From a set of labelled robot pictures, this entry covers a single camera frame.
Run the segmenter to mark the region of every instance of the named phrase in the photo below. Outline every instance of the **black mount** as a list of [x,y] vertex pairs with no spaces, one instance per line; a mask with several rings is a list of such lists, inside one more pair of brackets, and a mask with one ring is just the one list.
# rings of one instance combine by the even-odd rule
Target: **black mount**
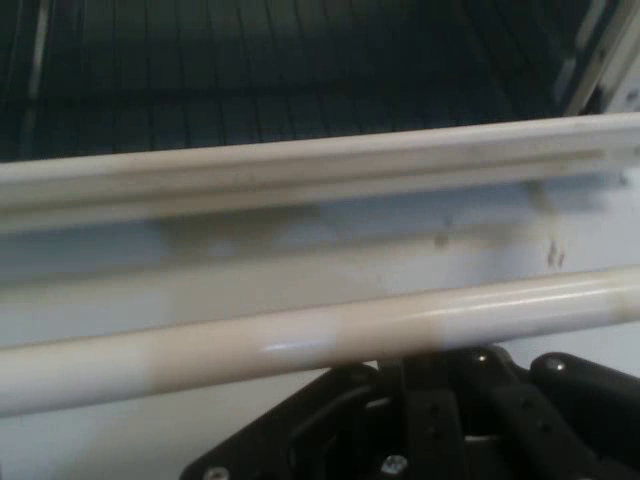
[[336,368],[182,480],[640,479],[640,381],[497,347]]

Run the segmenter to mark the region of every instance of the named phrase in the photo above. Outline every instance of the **metal grid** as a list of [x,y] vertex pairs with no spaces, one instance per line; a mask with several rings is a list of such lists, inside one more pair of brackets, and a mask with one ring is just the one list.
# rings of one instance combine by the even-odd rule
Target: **metal grid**
[[[0,52],[8,66],[2,122],[12,126],[0,158],[259,143],[556,113],[541,70],[491,2],[48,1],[36,99],[9,93],[8,85],[22,84],[19,74],[7,74],[15,68],[17,36],[2,33],[3,43],[5,36],[14,40],[3,45],[8,56]],[[12,29],[35,23],[35,0],[2,3],[13,9],[5,16]],[[29,109],[35,120],[25,133]]]

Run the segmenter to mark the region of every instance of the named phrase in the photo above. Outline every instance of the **white pipe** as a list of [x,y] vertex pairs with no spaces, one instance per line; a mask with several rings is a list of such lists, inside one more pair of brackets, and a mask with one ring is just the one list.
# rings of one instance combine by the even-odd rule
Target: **white pipe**
[[0,416],[639,317],[633,268],[9,348],[0,350]]
[[0,165],[0,233],[539,179],[640,161],[640,114]]

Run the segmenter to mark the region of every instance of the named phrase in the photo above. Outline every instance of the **scratch mark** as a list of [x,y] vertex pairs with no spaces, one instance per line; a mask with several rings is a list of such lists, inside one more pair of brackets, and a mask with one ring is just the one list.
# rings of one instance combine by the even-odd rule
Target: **scratch mark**
[[556,241],[551,239],[551,245],[549,246],[549,253],[547,253],[547,265],[553,267],[556,263],[556,255],[558,253],[558,248],[556,247]]
[[440,232],[434,237],[433,243],[437,248],[446,248],[449,245],[449,235]]

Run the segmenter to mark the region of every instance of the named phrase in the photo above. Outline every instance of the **bolt head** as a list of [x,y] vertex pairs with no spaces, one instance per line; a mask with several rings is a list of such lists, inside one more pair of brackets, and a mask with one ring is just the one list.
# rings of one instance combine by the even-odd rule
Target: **bolt head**
[[212,467],[204,472],[202,480],[229,480],[231,475],[224,467]]
[[389,455],[385,458],[384,462],[382,462],[382,467],[380,471],[387,475],[400,475],[407,468],[407,459],[402,455]]
[[553,357],[547,358],[547,361],[545,362],[545,364],[547,365],[547,368],[551,370],[556,370],[558,372],[561,372],[566,368],[566,365],[562,360],[559,360]]

